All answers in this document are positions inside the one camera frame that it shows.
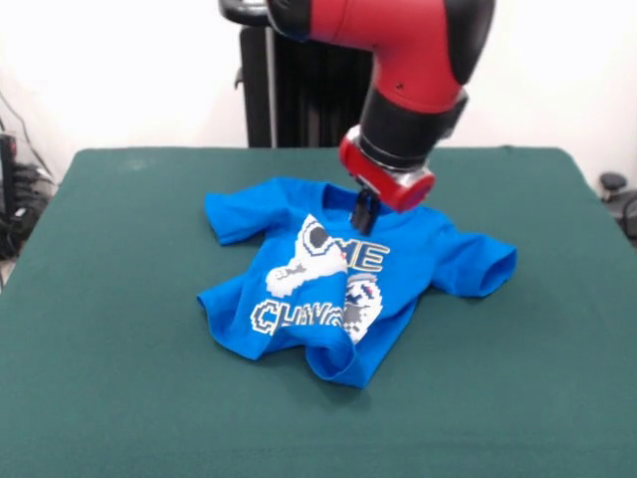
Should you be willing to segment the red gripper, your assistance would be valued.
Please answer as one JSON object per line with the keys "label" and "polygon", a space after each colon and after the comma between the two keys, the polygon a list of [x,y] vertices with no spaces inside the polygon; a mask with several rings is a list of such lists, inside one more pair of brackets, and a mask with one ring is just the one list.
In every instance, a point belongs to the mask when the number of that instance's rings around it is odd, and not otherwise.
{"label": "red gripper", "polygon": [[[417,207],[436,183],[436,176],[427,163],[412,170],[392,170],[372,160],[363,151],[362,140],[357,124],[340,143],[339,159],[348,173],[394,211],[402,213]],[[368,196],[368,191],[361,189],[351,214],[351,225],[365,236],[371,234],[379,214],[380,201],[376,196]]]}

